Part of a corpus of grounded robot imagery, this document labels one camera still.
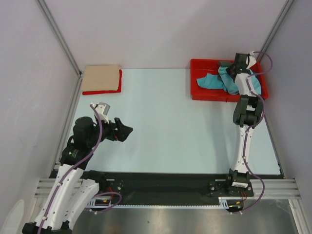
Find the mint green t shirt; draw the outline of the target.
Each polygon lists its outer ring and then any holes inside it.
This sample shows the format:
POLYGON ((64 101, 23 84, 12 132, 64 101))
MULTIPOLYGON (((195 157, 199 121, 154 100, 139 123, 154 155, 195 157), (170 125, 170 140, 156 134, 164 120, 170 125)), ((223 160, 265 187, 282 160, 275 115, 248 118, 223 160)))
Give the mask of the mint green t shirt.
MULTIPOLYGON (((222 67, 222 66, 220 66, 218 69, 218 74, 223 82, 223 86, 224 86, 223 89, 231 95, 238 95, 239 94, 238 86, 235 84, 233 79, 229 76, 226 69, 227 67, 222 67)), ((254 75, 251 76, 251 83, 253 84, 253 87, 255 91, 257 92, 257 94, 261 95, 262 94, 261 85, 256 76, 254 75)))

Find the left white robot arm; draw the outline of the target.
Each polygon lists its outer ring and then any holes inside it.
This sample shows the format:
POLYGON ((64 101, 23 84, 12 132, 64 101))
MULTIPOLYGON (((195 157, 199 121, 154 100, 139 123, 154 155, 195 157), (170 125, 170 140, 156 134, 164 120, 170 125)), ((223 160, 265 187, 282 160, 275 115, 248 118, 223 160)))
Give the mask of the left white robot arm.
POLYGON ((97 146, 104 140, 124 142, 132 127, 119 118, 114 122, 80 117, 75 121, 73 135, 63 150, 60 167, 49 196, 33 222, 25 223, 24 234, 70 234, 86 208, 96 195, 120 196, 108 190, 105 173, 86 166, 97 146))

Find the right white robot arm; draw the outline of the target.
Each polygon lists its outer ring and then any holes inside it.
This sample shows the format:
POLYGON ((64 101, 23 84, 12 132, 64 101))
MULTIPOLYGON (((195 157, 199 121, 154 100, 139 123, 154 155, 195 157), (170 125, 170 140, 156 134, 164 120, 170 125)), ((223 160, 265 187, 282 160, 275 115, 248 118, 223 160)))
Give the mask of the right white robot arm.
POLYGON ((264 118, 264 99, 254 87, 254 75, 250 71, 255 64, 253 53, 237 53, 233 64, 226 69, 239 92, 239 100, 233 114, 237 137, 234 163, 225 181, 217 183, 218 196, 239 196, 253 191, 250 177, 254 174, 249 166, 249 152, 254 130, 264 118))

